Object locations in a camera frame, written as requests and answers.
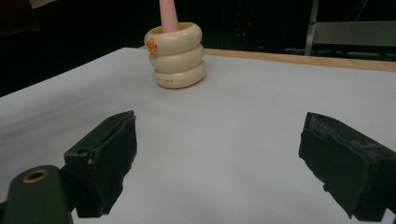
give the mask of metal stand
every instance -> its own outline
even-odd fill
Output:
[[[396,21],[317,22],[319,0],[314,0],[306,36],[305,55],[313,43],[396,47]]]

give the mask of ring stacking toy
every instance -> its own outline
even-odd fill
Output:
[[[206,74],[201,28],[191,22],[180,22],[178,28],[163,34],[159,26],[145,36],[155,79],[158,85],[169,89],[191,86]]]

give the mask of wooden table edge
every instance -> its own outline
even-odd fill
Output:
[[[277,63],[297,63],[384,72],[396,72],[396,62],[324,58],[303,55],[273,54],[227,49],[205,49],[205,55],[263,60]]]

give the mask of cream ring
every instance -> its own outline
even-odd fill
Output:
[[[154,71],[155,80],[158,85],[169,88],[184,88],[191,86],[200,81],[206,74],[206,65],[201,61],[192,69],[178,73],[162,73],[158,70]]]
[[[180,22],[179,31],[163,34],[161,26],[147,32],[145,45],[152,38],[157,46],[156,54],[174,54],[193,49],[201,43],[202,30],[192,22]]]
[[[179,54],[150,54],[149,61],[155,69],[164,73],[172,73],[195,67],[204,58],[204,54],[204,47],[199,44],[196,48]]]

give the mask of white tabletop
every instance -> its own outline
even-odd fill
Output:
[[[19,173],[107,117],[137,115],[137,156],[110,214],[75,223],[358,223],[298,157],[308,111],[396,148],[396,74],[205,56],[195,86],[156,85],[149,53],[121,49],[0,98],[0,201]],[[383,223],[394,215],[387,212]]]

